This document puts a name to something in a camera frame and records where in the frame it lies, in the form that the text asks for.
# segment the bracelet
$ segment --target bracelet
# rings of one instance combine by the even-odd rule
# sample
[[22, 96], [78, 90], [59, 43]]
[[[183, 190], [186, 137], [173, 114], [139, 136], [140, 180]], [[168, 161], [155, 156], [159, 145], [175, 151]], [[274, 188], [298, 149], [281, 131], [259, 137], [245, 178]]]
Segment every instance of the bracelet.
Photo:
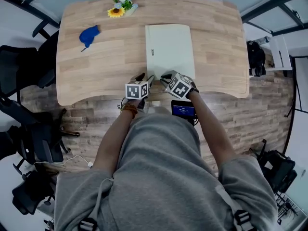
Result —
[[189, 90], [189, 92], [186, 94], [186, 98], [187, 99], [189, 99], [188, 97], [189, 97], [189, 93], [191, 93], [192, 91], [196, 91], [196, 92], [198, 92], [199, 93], [199, 90], [197, 89], [197, 88], [191, 88], [190, 90]]
[[136, 114], [138, 113], [136, 106], [134, 106], [130, 103], [126, 103], [122, 110], [130, 110], [131, 113], [133, 114], [133, 119], [135, 118]]

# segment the power cord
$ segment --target power cord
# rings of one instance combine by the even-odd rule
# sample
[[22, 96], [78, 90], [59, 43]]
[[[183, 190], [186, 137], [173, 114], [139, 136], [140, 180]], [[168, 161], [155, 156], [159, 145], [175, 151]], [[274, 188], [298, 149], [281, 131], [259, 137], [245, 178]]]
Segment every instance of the power cord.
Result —
[[[52, 163], [52, 164], [58, 164], [58, 165], [64, 165], [66, 164], [69, 160], [73, 160], [74, 158], [78, 157], [79, 155], [76, 155], [72, 158], [69, 158], [67, 159], [64, 163], [60, 164], [60, 163]], [[79, 156], [80, 158], [82, 158], [84, 161], [86, 161], [88, 163], [88, 166], [89, 167], [92, 167], [93, 166], [93, 163], [92, 162], [88, 162], [86, 159], [84, 159], [82, 156]], [[35, 162], [34, 164], [49, 164], [49, 162]]]
[[121, 104], [118, 104], [118, 105], [117, 105], [118, 109], [119, 109], [121, 112], [122, 112], [122, 109], [124, 108], [124, 105], [126, 104], [126, 103], [123, 103], [124, 99], [125, 99], [125, 97], [122, 99]]

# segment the wooden floor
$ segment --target wooden floor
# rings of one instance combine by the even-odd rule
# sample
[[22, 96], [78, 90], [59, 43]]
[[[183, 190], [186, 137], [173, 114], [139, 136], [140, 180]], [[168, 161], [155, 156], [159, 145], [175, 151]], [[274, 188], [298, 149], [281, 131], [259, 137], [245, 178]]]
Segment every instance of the wooden floor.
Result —
[[[44, 89], [36, 86], [25, 88], [21, 97], [22, 104], [33, 112], [50, 111], [56, 117], [63, 108], [57, 103], [55, 85]], [[250, 94], [245, 99], [222, 93], [208, 93], [202, 97], [223, 124], [237, 153], [247, 154], [250, 147], [260, 150], [263, 139], [268, 141], [268, 149], [283, 150], [291, 118], [284, 115], [292, 103], [293, 80], [285, 78], [282, 72], [268, 72], [266, 76], [251, 78]], [[102, 96], [65, 107], [68, 111], [63, 117], [63, 126], [66, 130], [80, 132], [79, 138], [63, 137], [65, 145], [71, 148], [71, 153], [64, 155], [65, 159], [81, 155], [94, 162], [102, 137], [119, 115], [117, 105], [120, 101], [105, 100]], [[160, 105], [170, 109], [170, 100], [163, 100]], [[200, 136], [202, 157], [217, 172], [200, 125], [196, 130]], [[58, 171], [89, 169], [80, 157], [64, 166], [46, 164], [46, 167]]]

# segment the blue glove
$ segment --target blue glove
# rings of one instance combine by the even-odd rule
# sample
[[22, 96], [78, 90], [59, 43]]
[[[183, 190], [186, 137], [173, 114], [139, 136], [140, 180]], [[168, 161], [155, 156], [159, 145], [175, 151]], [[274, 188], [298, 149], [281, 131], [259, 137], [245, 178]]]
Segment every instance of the blue glove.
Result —
[[98, 25], [89, 27], [86, 30], [83, 30], [79, 36], [81, 43], [85, 44], [85, 47], [88, 48], [91, 43], [94, 41], [94, 37], [99, 35], [100, 31], [98, 29]]

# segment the white cable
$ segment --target white cable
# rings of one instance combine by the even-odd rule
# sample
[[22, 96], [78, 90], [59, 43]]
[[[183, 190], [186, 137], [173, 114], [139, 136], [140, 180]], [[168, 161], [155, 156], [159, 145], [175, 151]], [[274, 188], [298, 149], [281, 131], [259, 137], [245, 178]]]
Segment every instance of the white cable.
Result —
[[[74, 159], [75, 157], [77, 157], [77, 156], [79, 156], [79, 155], [76, 155], [76, 156], [74, 156], [74, 157], [72, 157], [72, 158], [70, 158], [70, 159], [67, 159], [64, 163], [62, 163], [62, 164], [59, 164], [59, 163], [52, 163], [52, 164], [59, 164], [59, 165], [64, 165], [64, 164], [66, 164], [69, 160], [72, 160], [72, 159]], [[88, 162], [86, 159], [84, 159], [82, 156], [79, 156], [79, 157], [81, 157], [83, 160], [85, 160], [87, 163], [90, 163], [90, 162]], [[34, 163], [34, 164], [50, 164], [49, 162], [36, 162], [36, 163]]]

